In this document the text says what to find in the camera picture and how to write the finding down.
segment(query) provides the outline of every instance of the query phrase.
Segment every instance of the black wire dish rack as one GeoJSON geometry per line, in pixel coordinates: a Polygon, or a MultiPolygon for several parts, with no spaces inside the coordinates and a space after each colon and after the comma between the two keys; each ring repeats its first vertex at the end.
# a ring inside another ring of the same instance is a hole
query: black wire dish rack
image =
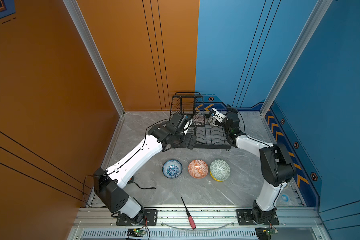
{"type": "MultiPolygon", "coordinates": [[[[221,126],[211,126],[208,123],[204,110],[204,98],[197,92],[177,92],[172,97],[170,118],[174,113],[187,114],[192,116],[192,124],[188,128],[187,134],[196,136],[194,148],[207,149],[231,149],[225,131],[221,126]]],[[[173,149],[184,148],[178,144],[173,144],[173,149]]]]}

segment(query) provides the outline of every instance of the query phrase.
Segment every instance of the aluminum frame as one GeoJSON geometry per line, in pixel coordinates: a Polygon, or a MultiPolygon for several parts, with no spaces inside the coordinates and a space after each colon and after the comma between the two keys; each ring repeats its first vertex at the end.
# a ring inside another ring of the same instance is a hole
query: aluminum frame
{"type": "Polygon", "coordinates": [[[104,64],[103,59],[101,58],[99,50],[97,49],[96,43],[93,40],[91,32],[89,31],[89,28],[83,14],[81,13],[79,5],[77,4],[76,0],[63,0],[63,2],[69,12],[69,15],[72,18],[72,21],[76,26],[77,31],[81,36],[85,47],[87,48],[89,55],[91,56],[93,64],[95,65],[97,72],[99,73],[101,80],[104,83],[104,86],[108,91],[112,103],[114,104],[117,112],[119,113],[119,116],[124,116],[125,110],[123,108],[123,105],[121,104],[120,98],[117,95],[115,86],[110,79],[107,68],[104,64]]]}
{"type": "MultiPolygon", "coordinates": [[[[189,222],[187,213],[182,205],[153,205],[145,207],[146,209],[157,209],[157,225],[150,226],[149,229],[152,231],[171,231],[172,228],[166,226],[166,224],[177,227],[177,228],[189,228],[189,222]]],[[[249,225],[240,226],[236,218],[236,209],[251,209],[250,207],[242,206],[213,206],[213,205],[189,205],[187,206],[190,211],[196,226],[200,228],[222,228],[223,231],[228,232],[240,232],[252,230],[254,228],[268,227],[268,225],[249,225]]],[[[312,228],[317,239],[330,240],[330,237],[324,227],[324,224],[313,207],[278,207],[276,211],[280,225],[277,228],[312,228]]],[[[117,218],[112,218],[108,209],[88,209],[80,208],[77,213],[76,219],[73,223],[71,232],[68,236],[68,240],[81,239],[82,234],[85,231],[124,231],[125,226],[116,225],[117,218]]],[[[213,236],[200,235],[199,239],[212,239],[213,236]]],[[[95,237],[85,237],[85,239],[92,238],[108,238],[106,235],[100,234],[95,237]]],[[[167,235],[166,239],[177,238],[167,235]]],[[[230,239],[243,237],[232,236],[230,239]]]]}
{"type": "Polygon", "coordinates": [[[307,46],[309,40],[311,39],[313,33],[315,32],[317,26],[321,22],[321,19],[327,12],[327,9],[331,5],[332,0],[318,0],[315,7],[313,8],[311,15],[309,16],[307,22],[305,23],[295,45],[292,48],[291,53],[289,54],[286,62],[284,63],[283,68],[281,69],[276,81],[274,82],[271,90],[268,93],[267,98],[264,101],[263,106],[260,109],[260,114],[265,116],[268,109],[271,107],[273,101],[276,99],[276,96],[279,94],[279,91],[283,87],[285,81],[287,80],[289,74],[297,63],[300,55],[307,46]]]}

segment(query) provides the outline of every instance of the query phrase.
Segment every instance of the screwdriver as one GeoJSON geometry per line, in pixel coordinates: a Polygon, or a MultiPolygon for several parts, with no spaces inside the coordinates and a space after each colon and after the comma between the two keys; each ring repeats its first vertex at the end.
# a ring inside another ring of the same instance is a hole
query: screwdriver
{"type": "Polygon", "coordinates": [[[193,221],[193,218],[192,218],[191,214],[189,213],[187,207],[185,206],[183,197],[181,197],[181,200],[183,201],[183,204],[184,204],[184,207],[185,207],[185,211],[187,212],[187,215],[188,215],[188,221],[189,221],[189,223],[191,224],[191,228],[192,228],[192,230],[193,230],[193,229],[196,228],[195,222],[193,221]]]}

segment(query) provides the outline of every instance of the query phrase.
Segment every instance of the gray marble surface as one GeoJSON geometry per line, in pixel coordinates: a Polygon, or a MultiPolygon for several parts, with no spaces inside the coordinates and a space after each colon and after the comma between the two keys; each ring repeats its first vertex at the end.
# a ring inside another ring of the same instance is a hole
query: gray marble surface
{"type": "MultiPolygon", "coordinates": [[[[259,112],[242,112],[246,132],[258,139],[271,142],[259,112]]],[[[168,118],[169,112],[127,112],[109,166],[118,162],[144,137],[145,129],[161,119],[168,118]]],[[[142,190],[135,184],[128,184],[124,190],[142,205],[182,204],[181,196],[189,204],[242,205],[252,206],[260,194],[264,179],[261,175],[260,160],[253,154],[232,147],[224,149],[171,149],[153,156],[134,175],[141,187],[156,187],[156,190],[142,190]],[[183,172],[175,179],[168,179],[162,173],[162,166],[169,159],[182,163],[183,172]],[[208,166],[216,159],[226,161],[231,167],[231,176],[224,182],[214,180],[210,174],[203,179],[195,179],[188,173],[188,164],[201,159],[208,166]]],[[[300,205],[300,200],[292,184],[283,190],[288,201],[279,197],[276,205],[300,205]]],[[[93,204],[102,204],[95,196],[93,204]]]]}

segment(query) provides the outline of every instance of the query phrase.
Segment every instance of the red screwdriver handle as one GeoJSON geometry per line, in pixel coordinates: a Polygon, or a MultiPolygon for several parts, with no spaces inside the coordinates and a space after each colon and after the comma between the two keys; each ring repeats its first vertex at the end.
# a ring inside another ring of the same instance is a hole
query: red screwdriver handle
{"type": "Polygon", "coordinates": [[[189,221],[189,223],[191,224],[192,230],[195,229],[195,228],[196,228],[196,225],[195,225],[195,222],[193,221],[192,216],[189,216],[189,217],[188,217],[188,221],[189,221]]]}

